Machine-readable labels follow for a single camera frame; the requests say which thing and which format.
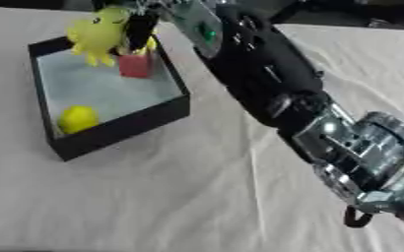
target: yellow plush toy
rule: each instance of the yellow plush toy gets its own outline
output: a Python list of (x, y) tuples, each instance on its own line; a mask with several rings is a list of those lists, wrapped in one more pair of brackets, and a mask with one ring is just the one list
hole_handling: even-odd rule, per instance
[(122, 46), (128, 19), (126, 9), (108, 7), (97, 12), (93, 19), (75, 22), (67, 30), (67, 37), (75, 43), (72, 52), (76, 55), (86, 53), (86, 62), (91, 66), (98, 66), (99, 60), (113, 66), (114, 60), (108, 52), (113, 47)]

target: box rim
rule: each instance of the box rim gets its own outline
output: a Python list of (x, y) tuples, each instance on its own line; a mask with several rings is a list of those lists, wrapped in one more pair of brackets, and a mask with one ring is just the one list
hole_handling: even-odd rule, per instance
[(181, 95), (168, 99), (168, 100), (165, 100), (165, 101), (155, 104), (153, 106), (149, 106), (149, 107), (137, 110), (135, 112), (125, 114), (125, 115), (117, 117), (111, 121), (100, 123), (99, 125), (97, 125), (93, 128), (90, 128), (90, 129), (87, 129), (87, 130), (84, 130), (84, 131), (81, 131), (81, 132), (78, 132), (75, 134), (65, 135), (62, 138), (55, 138), (55, 131), (54, 131), (54, 128), (52, 125), (52, 120), (50, 119), (50, 113), (48, 111), (48, 103), (47, 103), (47, 99), (45, 96), (44, 87), (42, 84), (42, 78), (41, 78), (37, 58), (45, 56), (45, 55), (49, 55), (49, 54), (52, 54), (55, 52), (59, 52), (62, 50), (68, 50), (69, 48), (71, 48), (73, 46), (73, 43), (68, 40), (67, 36), (60, 36), (60, 37), (29, 44), (28, 50), (29, 50), (31, 62), (32, 62), (32, 69), (33, 69), (33, 74), (34, 74), (34, 85), (36, 88), (36, 95), (38, 98), (39, 109), (40, 109), (42, 123), (44, 126), (44, 131), (45, 131), (47, 140), (50, 143), (55, 143), (55, 142), (61, 141), (61, 140), (74, 139), (74, 138), (77, 138), (79, 135), (87, 134), (87, 132), (89, 132), (89, 131), (99, 130), (100, 128), (105, 128), (107, 125), (111, 124), (111, 122), (113, 122), (115, 120), (121, 120), (121, 119), (127, 118), (130, 115), (134, 115), (134, 114), (142, 114), (146, 110), (155, 109), (158, 106), (164, 105), (165, 103), (172, 102), (172, 101), (175, 101), (175, 100), (183, 98), (183, 97), (189, 98), (190, 91), (187, 88), (187, 86), (185, 85), (185, 83), (183, 82), (183, 80), (180, 77), (177, 70), (175, 69), (173, 63), (170, 61), (170, 59), (167, 55), (167, 52), (164, 50), (164, 47), (162, 46), (160, 40), (155, 35), (153, 35), (153, 38), (158, 44), (157, 49), (158, 49), (159, 55), (162, 58), (162, 60), (164, 61), (175, 84), (181, 91)]

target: green led light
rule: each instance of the green led light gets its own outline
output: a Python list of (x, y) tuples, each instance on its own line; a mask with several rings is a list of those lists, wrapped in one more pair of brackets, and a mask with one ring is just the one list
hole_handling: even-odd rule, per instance
[(198, 26), (198, 30), (207, 42), (213, 41), (214, 38), (216, 37), (216, 32), (213, 31), (210, 27), (208, 27), (205, 23), (201, 23)]

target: black box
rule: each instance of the black box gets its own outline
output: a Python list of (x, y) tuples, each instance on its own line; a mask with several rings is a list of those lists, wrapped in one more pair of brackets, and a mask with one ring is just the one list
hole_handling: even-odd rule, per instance
[[(154, 76), (151, 81), (120, 77), (117, 66), (113, 69), (106, 66), (87, 66), (84, 56), (70, 54), (72, 43), (66, 37), (29, 45), (34, 84), (47, 142), (62, 159), (76, 158), (189, 115), (190, 93), (161, 44), (158, 40), (157, 42), (158, 66), (155, 66), (154, 72), (156, 68), (159, 69), (158, 78)], [(74, 95), (78, 95), (80, 101), (95, 102), (102, 111), (120, 110), (119, 114), (110, 112), (114, 119), (108, 115), (109, 119), (94, 128), (72, 135), (62, 135), (57, 129), (55, 114), (62, 110), (59, 107), (63, 105), (63, 100), (66, 100), (67, 106), (67, 103), (76, 98)]]

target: white surface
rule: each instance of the white surface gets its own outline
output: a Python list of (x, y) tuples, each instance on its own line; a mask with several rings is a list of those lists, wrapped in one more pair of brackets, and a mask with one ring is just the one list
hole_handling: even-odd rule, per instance
[[(404, 252), (404, 223), (392, 216), (344, 227), (344, 204), (243, 113), (171, 26), (160, 38), (193, 93), (191, 117), (59, 161), (44, 141), (26, 45), (75, 17), (0, 10), (0, 247)], [(283, 31), (355, 114), (404, 113), (404, 31)]]
[(120, 76), (117, 65), (90, 67), (70, 50), (37, 57), (52, 124), (73, 105), (92, 107), (103, 123), (181, 96), (161, 57), (152, 59), (151, 77), (137, 79)]

